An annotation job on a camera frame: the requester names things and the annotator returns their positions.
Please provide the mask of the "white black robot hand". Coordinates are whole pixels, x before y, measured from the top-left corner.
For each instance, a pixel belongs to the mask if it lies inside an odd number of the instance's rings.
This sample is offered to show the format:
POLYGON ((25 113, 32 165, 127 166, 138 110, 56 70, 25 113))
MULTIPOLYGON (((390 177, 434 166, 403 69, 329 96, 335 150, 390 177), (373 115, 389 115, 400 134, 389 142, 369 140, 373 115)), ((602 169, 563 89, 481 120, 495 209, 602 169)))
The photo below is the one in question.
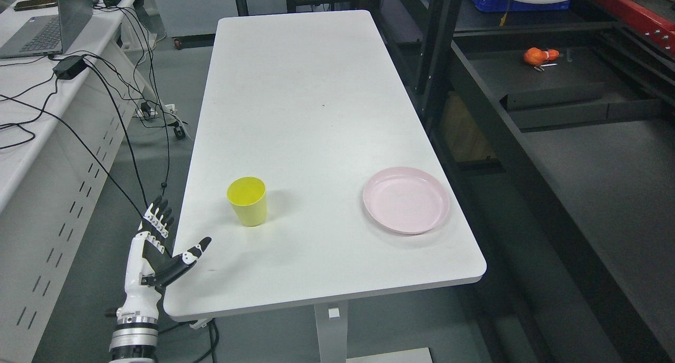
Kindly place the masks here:
POLYGON ((185 252, 173 254, 170 229, 175 218, 168 201, 157 197, 141 216, 132 238, 124 277, 125 303, 116 312, 118 326, 156 324, 157 303, 167 286, 191 270, 212 241, 205 236, 185 252))

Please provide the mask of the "white robot forearm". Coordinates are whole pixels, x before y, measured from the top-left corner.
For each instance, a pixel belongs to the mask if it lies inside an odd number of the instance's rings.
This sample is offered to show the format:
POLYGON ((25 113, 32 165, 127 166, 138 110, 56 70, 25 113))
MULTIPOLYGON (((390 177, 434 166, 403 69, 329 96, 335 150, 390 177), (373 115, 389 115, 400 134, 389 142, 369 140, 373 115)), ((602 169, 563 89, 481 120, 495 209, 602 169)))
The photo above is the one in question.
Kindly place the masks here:
POLYGON ((112 334, 111 362, 155 362, 158 327, 147 322, 118 324, 112 334))

